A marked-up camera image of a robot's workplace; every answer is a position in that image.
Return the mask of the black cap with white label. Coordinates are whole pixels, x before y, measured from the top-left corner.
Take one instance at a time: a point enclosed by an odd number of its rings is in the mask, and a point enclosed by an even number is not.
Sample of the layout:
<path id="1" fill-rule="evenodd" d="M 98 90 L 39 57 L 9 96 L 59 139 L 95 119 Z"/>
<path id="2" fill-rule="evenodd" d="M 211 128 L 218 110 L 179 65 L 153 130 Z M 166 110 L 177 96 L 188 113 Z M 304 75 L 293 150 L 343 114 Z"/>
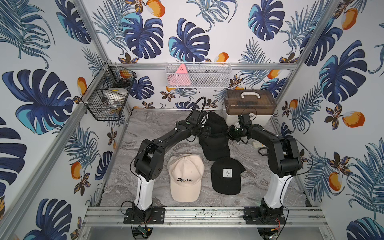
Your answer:
<path id="1" fill-rule="evenodd" d="M 218 159 L 211 166 L 211 182 L 213 189 L 223 195 L 237 195 L 241 192 L 241 174 L 245 167 L 230 157 Z"/>

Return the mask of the cream Colorado cap back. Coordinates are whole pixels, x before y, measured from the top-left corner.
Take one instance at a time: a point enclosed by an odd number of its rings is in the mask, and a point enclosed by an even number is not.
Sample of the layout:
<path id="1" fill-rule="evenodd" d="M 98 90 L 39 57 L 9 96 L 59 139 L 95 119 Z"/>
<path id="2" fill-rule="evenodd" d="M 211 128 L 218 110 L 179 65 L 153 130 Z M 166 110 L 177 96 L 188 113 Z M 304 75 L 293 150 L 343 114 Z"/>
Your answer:
<path id="1" fill-rule="evenodd" d="M 200 196 L 205 172 L 202 158 L 192 154 L 173 156 L 167 170 L 172 198 L 180 203 L 195 202 Z"/>

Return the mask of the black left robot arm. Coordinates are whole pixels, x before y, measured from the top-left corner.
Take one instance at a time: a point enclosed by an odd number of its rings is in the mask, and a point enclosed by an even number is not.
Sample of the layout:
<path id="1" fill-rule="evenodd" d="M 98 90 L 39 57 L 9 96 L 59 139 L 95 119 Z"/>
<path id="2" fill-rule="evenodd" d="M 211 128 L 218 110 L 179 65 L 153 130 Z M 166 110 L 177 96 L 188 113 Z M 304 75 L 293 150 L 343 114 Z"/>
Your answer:
<path id="1" fill-rule="evenodd" d="M 177 121 L 175 127 L 163 136 L 142 141 L 133 159 L 135 168 L 133 174 L 138 179 L 138 190 L 134 201 L 137 210 L 146 212 L 152 207 L 154 182 L 163 170 L 167 151 L 191 136 L 207 136 L 210 133 L 204 127 L 207 119 L 206 111 L 192 110 L 186 119 Z"/>

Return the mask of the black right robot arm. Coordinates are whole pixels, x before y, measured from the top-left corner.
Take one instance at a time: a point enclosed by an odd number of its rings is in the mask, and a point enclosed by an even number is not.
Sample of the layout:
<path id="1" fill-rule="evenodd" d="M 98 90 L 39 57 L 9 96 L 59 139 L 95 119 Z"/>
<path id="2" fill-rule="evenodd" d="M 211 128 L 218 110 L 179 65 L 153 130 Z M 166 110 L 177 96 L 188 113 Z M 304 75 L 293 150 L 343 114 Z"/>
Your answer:
<path id="1" fill-rule="evenodd" d="M 289 183 L 303 165 L 297 141 L 292 136 L 282 137 L 259 124 L 253 124 L 249 114 L 239 115 L 238 119 L 240 126 L 230 126 L 228 135 L 236 142 L 240 142 L 242 138 L 256 140 L 268 149 L 272 178 L 263 204 L 269 209 L 281 208 Z"/>

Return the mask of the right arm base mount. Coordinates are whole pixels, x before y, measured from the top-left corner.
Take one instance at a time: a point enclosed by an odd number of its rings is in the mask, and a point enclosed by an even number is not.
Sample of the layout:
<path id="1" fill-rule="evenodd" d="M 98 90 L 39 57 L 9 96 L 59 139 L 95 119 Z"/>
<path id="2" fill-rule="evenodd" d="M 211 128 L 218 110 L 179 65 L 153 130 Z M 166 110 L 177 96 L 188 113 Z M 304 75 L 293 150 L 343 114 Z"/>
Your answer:
<path id="1" fill-rule="evenodd" d="M 278 225 L 285 224 L 283 207 L 270 208 L 262 198 L 258 207 L 245 207 L 243 219 L 247 225 Z"/>

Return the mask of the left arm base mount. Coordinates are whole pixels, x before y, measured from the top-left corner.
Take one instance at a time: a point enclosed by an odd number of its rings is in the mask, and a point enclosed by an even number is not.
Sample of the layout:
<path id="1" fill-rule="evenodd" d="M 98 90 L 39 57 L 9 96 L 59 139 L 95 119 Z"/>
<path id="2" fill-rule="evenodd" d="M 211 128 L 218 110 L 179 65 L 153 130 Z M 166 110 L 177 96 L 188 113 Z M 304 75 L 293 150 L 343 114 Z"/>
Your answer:
<path id="1" fill-rule="evenodd" d="M 165 219 L 166 209 L 162 207 L 149 207 L 146 211 L 138 208 L 129 208 L 125 212 L 125 225 L 162 225 Z"/>

